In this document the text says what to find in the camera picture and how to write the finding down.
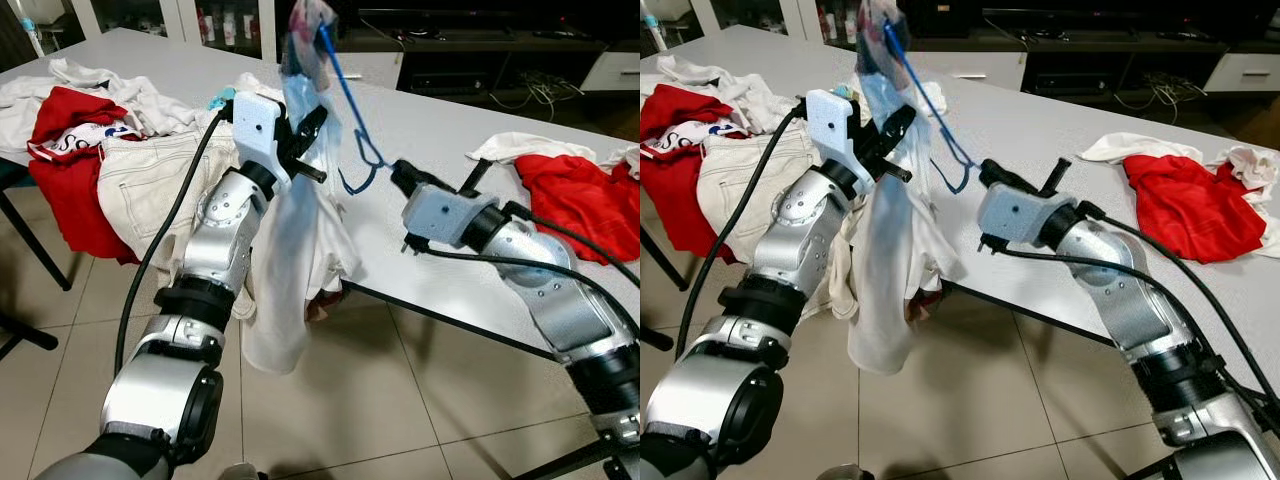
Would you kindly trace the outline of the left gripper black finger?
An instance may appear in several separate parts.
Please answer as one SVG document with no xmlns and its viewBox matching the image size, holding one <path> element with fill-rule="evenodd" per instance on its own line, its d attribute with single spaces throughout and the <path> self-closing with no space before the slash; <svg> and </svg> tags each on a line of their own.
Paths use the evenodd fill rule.
<svg viewBox="0 0 1280 480">
<path fill-rule="evenodd" d="M 911 105 L 902 105 L 888 115 L 874 128 L 876 137 L 872 142 L 874 156 L 888 156 L 905 138 L 916 118 L 916 109 Z"/>
<path fill-rule="evenodd" d="M 293 151 L 307 151 L 314 145 L 328 119 L 328 109 L 320 105 L 301 119 L 292 133 Z"/>
</svg>

